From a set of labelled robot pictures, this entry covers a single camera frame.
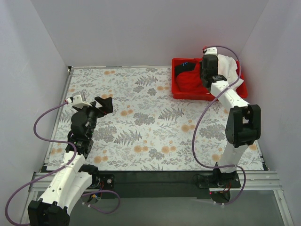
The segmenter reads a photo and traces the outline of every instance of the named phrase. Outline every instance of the gray wall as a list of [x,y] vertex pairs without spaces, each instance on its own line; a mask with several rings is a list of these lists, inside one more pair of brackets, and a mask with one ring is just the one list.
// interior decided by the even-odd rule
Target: gray wall
[[205,45],[240,52],[268,0],[32,0],[64,62],[170,65]]
[[262,110],[259,144],[277,170],[295,225],[301,198],[301,2],[270,0],[242,51],[250,102]]
[[[0,0],[0,225],[14,190],[30,181],[43,163],[48,144],[33,134],[35,119],[60,101],[66,66],[30,0]],[[38,126],[50,137],[55,114]],[[13,199],[9,213],[19,222],[28,189]]]

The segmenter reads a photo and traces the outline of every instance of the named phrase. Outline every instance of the purple cable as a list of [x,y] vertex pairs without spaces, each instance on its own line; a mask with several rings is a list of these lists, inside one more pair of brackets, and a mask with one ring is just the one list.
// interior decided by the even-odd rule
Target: purple cable
[[243,183],[243,185],[242,185],[242,187],[241,187],[241,190],[240,190],[239,193],[237,194],[237,196],[236,196],[233,200],[231,200],[230,202],[224,203],[224,205],[229,205],[229,204],[233,203],[235,200],[237,200],[237,199],[239,198],[239,196],[241,195],[241,193],[243,192],[243,190],[244,190],[244,188],[245,188],[245,185],[246,185],[246,172],[244,171],[244,169],[243,169],[241,166],[236,166],[236,165],[206,166],[206,165],[202,164],[202,163],[197,159],[196,152],[195,152],[195,150],[194,150],[194,143],[195,143],[195,139],[196,139],[196,134],[197,134],[198,126],[200,125],[200,123],[201,123],[201,121],[202,121],[202,119],[203,119],[205,113],[207,112],[207,110],[211,107],[211,105],[212,105],[212,104],[213,104],[213,103],[214,103],[221,95],[223,95],[223,94],[224,94],[231,86],[233,86],[234,84],[236,84],[236,83],[239,81],[240,76],[241,76],[241,64],[240,64],[239,58],[238,58],[238,56],[235,54],[235,52],[232,51],[231,49],[227,48],[227,47],[224,47],[224,46],[209,46],[209,47],[206,47],[206,48],[212,48],[212,47],[216,47],[216,48],[225,48],[225,49],[231,51],[231,52],[235,55],[237,61],[239,62],[239,74],[238,74],[238,78],[237,78],[233,83],[231,83],[228,87],[226,87],[219,95],[217,95],[216,98],[214,98],[213,101],[211,101],[211,102],[209,103],[209,105],[205,108],[205,110],[204,110],[203,113],[201,114],[201,117],[199,118],[199,120],[198,120],[198,122],[197,122],[197,124],[196,124],[196,127],[195,127],[195,129],[194,129],[194,132],[193,132],[193,137],[192,137],[192,154],[193,154],[193,157],[194,157],[194,159],[196,160],[196,162],[197,162],[199,165],[201,165],[202,167],[205,167],[205,168],[208,168],[208,169],[220,169],[220,168],[226,168],[226,167],[238,167],[238,168],[240,168],[240,169],[243,171],[243,174],[244,174],[244,183]]
[[92,206],[92,205],[88,204],[87,202],[85,202],[85,204],[87,206],[89,206],[89,207],[97,210],[98,212],[105,213],[105,214],[113,213],[113,212],[115,212],[119,208],[119,206],[120,206],[120,196],[116,192],[114,192],[114,191],[100,190],[100,191],[97,191],[97,192],[90,192],[90,193],[83,194],[81,197],[92,195],[92,194],[98,194],[98,193],[112,193],[112,194],[116,195],[117,198],[118,198],[118,204],[117,204],[117,206],[113,210],[111,210],[111,211],[104,211],[104,210],[101,210],[101,209],[99,209],[99,208],[97,208],[95,206]]
[[[66,164],[66,165],[69,165],[69,164],[74,160],[74,158],[76,157],[76,153],[77,153],[77,152],[76,152],[76,146],[75,146],[73,143],[68,142],[68,141],[50,140],[50,139],[43,138],[43,137],[41,137],[41,136],[37,133],[37,131],[36,131],[36,127],[37,127],[38,122],[40,121],[40,119],[41,119],[45,114],[48,114],[49,112],[51,112],[51,111],[53,111],[53,110],[55,110],[55,109],[58,109],[58,108],[60,108],[60,107],[62,107],[62,106],[64,106],[64,105],[66,105],[66,104],[68,104],[68,103],[67,103],[67,102],[64,102],[63,104],[61,104],[61,105],[59,105],[59,106],[57,106],[57,107],[51,108],[50,110],[44,112],[44,113],[36,120],[36,122],[34,123],[34,126],[33,126],[33,132],[34,132],[34,134],[35,134],[39,139],[44,140],[44,141],[55,142],[55,143],[70,144],[70,145],[73,147],[74,155],[73,155],[73,157],[72,157],[72,158],[67,162],[67,164]],[[27,187],[28,185],[31,185],[32,183],[35,183],[35,182],[37,182],[37,181],[43,179],[43,178],[45,178],[45,177],[48,177],[48,176],[50,176],[50,175],[52,175],[52,174],[54,174],[54,173],[57,173],[58,171],[60,171],[60,170],[62,170],[62,169],[64,169],[64,168],[65,168],[65,166],[62,166],[62,167],[60,167],[60,168],[58,168],[58,169],[56,169],[56,170],[54,170],[54,171],[52,171],[52,172],[50,172],[50,173],[48,173],[48,174],[45,174],[45,175],[41,176],[40,178],[37,178],[37,179],[34,179],[34,180],[30,181],[30,182],[26,183],[25,185],[23,185],[22,187],[18,188],[18,189],[10,196],[10,198],[8,199],[8,201],[7,201],[6,205],[5,205],[5,217],[6,217],[6,219],[9,221],[9,223],[11,223],[12,225],[15,225],[15,226],[29,226],[30,224],[19,224],[19,223],[16,223],[16,222],[14,222],[14,221],[9,217],[9,215],[8,215],[8,206],[9,206],[11,200],[12,200],[13,197],[14,197],[19,191],[21,191],[23,188]]]

